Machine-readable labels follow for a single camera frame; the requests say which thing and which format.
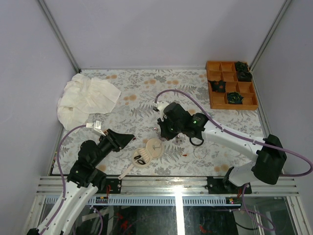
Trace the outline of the beige round jewelry case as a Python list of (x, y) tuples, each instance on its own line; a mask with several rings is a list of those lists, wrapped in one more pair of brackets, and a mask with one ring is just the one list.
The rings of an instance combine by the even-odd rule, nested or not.
[(122, 180), (134, 167), (139, 169), (147, 168), (153, 160), (159, 159), (164, 152), (164, 146), (160, 139), (149, 139), (144, 148), (137, 148), (131, 156), (131, 164), (118, 176)]

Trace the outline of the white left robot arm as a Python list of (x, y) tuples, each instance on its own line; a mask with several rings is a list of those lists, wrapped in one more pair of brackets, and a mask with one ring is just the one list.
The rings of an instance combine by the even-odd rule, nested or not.
[(133, 139), (133, 134), (120, 134), (108, 129), (100, 136), (99, 143), (84, 141), (67, 178), (61, 176), (63, 190), (57, 202), (41, 224), (27, 234), (68, 235), (87, 202), (96, 193), (106, 190), (107, 175), (96, 166), (111, 152), (125, 148)]

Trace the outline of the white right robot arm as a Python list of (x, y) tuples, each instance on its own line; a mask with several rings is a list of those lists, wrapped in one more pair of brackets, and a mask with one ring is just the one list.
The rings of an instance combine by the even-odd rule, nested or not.
[(265, 139), (255, 137), (248, 141), (247, 134), (227, 130), (226, 126), (210, 121), (204, 114), (191, 115), (175, 102), (158, 102), (154, 110), (160, 114), (157, 123), (162, 138), (169, 141), (178, 134), (184, 134), (191, 140), (198, 139), (202, 143), (212, 141), (226, 146), (250, 159), (243, 166), (230, 167), (223, 179), (209, 182), (210, 192), (237, 193), (245, 184), (255, 181), (267, 185), (277, 183), (287, 156), (279, 150), (281, 143), (276, 136), (269, 135)]

